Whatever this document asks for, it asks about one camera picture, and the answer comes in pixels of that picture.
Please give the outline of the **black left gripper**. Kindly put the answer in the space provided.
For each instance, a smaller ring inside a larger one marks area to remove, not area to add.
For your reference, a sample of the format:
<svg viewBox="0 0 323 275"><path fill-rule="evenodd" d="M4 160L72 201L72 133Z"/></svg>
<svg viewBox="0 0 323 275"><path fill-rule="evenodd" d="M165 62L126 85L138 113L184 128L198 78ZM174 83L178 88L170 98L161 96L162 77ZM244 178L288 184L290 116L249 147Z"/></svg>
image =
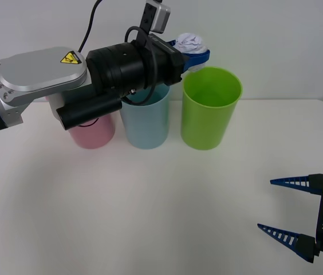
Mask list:
<svg viewBox="0 0 323 275"><path fill-rule="evenodd" d="M197 72L205 67L210 58L210 50L203 53L181 53L176 40L165 42L150 34L152 48L156 56L157 83L171 86L181 82L184 72Z"/></svg>

